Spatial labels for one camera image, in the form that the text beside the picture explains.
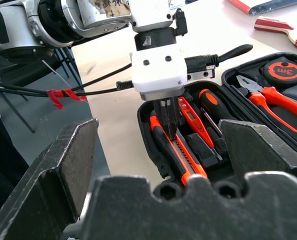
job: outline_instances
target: table surface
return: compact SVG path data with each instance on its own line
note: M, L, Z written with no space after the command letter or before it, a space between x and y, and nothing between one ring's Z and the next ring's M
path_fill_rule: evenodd
M279 33L254 30L257 16L247 16L227 0L200 0L183 8L188 34L178 37L185 57L223 54L242 44L253 44L251 52L220 64L213 82L221 84L222 73L247 61L275 53L293 52L297 48ZM263 16L297 22L297 5L264 13ZM83 83L119 69L130 61L135 50L131 28L73 47L73 54ZM116 81L131 80L131 69L85 88L87 92L116 87ZM137 111L143 104L134 89L88 96L94 118L99 119L98 135L112 175L140 175L151 182L151 188L163 181L148 157Z

